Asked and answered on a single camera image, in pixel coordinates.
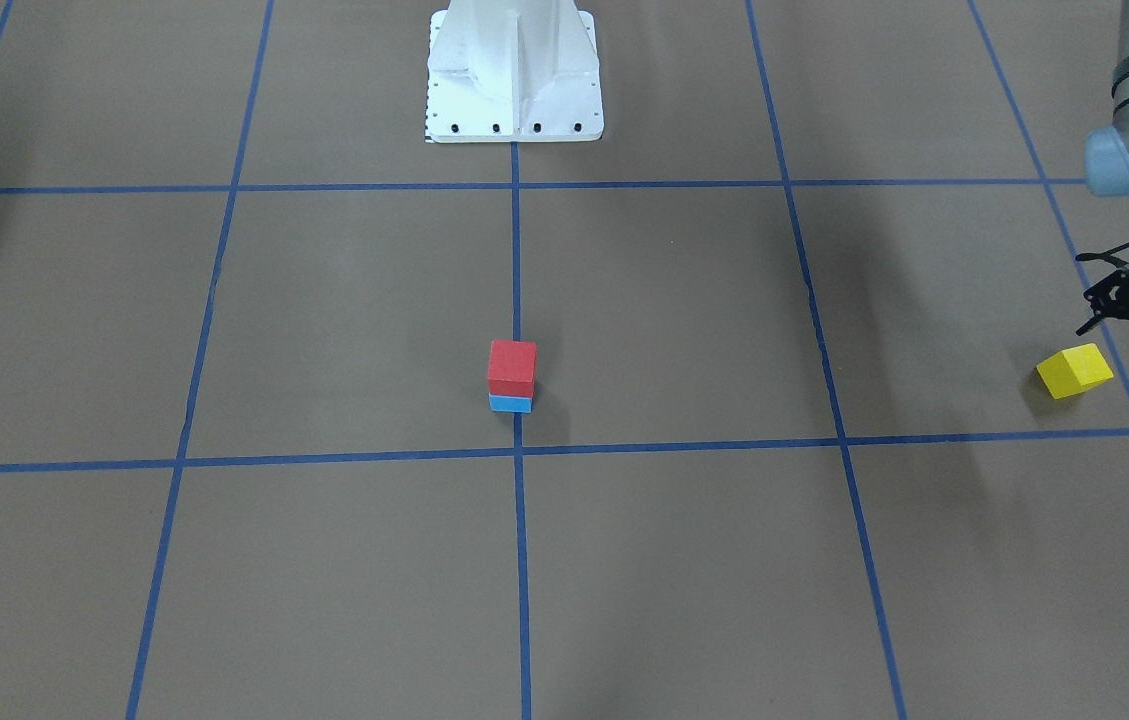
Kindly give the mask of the red foam block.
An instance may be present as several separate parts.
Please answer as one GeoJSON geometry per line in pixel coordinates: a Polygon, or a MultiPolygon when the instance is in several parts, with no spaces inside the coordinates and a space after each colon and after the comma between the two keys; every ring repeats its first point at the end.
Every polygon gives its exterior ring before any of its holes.
{"type": "Polygon", "coordinates": [[[485,370],[490,395],[533,398],[536,390],[539,346],[535,342],[492,340],[485,370]]]}

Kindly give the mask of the blue foam block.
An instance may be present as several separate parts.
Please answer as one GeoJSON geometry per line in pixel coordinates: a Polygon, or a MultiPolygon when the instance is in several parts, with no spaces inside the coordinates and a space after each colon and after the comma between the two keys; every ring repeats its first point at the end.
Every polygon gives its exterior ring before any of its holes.
{"type": "Polygon", "coordinates": [[[488,395],[488,406],[495,413],[531,413],[533,409],[533,398],[531,396],[511,396],[511,395],[488,395]]]}

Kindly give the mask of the yellow foam block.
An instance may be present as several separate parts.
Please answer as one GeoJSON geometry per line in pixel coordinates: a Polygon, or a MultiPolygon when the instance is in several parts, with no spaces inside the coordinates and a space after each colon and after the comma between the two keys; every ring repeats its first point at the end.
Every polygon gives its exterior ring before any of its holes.
{"type": "Polygon", "coordinates": [[[1053,399],[1084,395],[1112,381],[1114,370],[1095,343],[1064,348],[1035,366],[1035,374],[1053,399]]]}

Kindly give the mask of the brown paper table cover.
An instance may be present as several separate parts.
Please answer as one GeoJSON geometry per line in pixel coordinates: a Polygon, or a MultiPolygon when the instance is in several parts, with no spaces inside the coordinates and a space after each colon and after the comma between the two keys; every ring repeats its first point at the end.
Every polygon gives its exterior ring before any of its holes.
{"type": "Polygon", "coordinates": [[[1129,719],[1118,5],[584,8],[508,146],[436,1],[0,1],[0,717],[1129,719]]]}

